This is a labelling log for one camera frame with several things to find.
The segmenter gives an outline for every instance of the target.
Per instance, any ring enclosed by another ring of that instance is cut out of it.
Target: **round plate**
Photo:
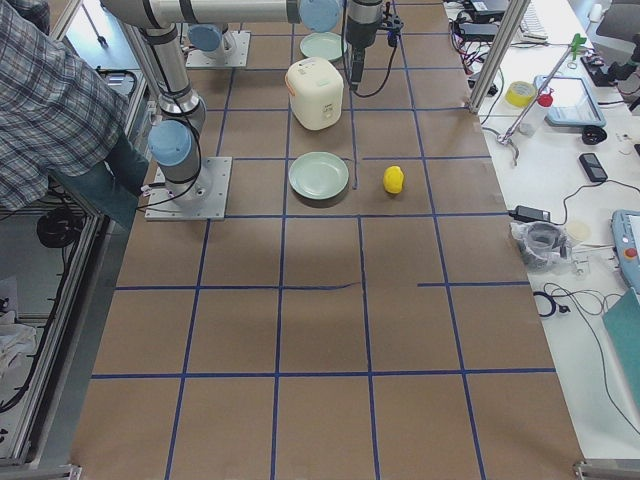
[[[335,197],[344,190],[348,182],[347,166],[340,157],[332,153],[305,153],[289,167],[291,188],[311,200]]]
[[[333,62],[342,56],[340,35],[331,32],[312,33],[300,42],[300,51],[307,58],[321,57]]]

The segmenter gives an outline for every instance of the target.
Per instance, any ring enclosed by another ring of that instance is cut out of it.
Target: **yellow lemon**
[[[397,194],[402,191],[404,173],[397,165],[387,168],[382,177],[382,185],[388,193]]]

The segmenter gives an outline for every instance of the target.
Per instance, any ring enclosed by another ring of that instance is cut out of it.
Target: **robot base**
[[[207,57],[202,50],[193,50],[189,52],[187,57],[187,68],[197,69],[215,69],[215,68],[232,68],[247,66],[249,58],[249,41],[251,40],[251,32],[242,30],[240,32],[231,32],[236,42],[236,48],[230,55],[225,55],[224,61]]]
[[[150,207],[145,210],[145,218],[149,221],[179,221],[179,220],[224,220],[231,178],[231,157],[209,157],[202,159],[200,176],[206,175],[211,179],[209,195],[201,199],[194,199],[186,205],[179,205],[174,200]],[[164,175],[158,169],[154,182],[164,182]],[[154,189],[149,196],[149,204],[169,199],[169,193],[164,188]]]

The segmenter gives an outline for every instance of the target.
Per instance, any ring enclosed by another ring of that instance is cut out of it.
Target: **sleeve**
[[[18,14],[30,21],[41,32],[49,35],[49,3],[46,0],[7,0]]]

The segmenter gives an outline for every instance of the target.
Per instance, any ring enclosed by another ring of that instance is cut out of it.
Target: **jeans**
[[[102,213],[130,230],[148,167],[149,162],[122,132],[104,161],[95,164],[87,173],[70,177],[55,172],[55,176],[65,188],[79,193]]]

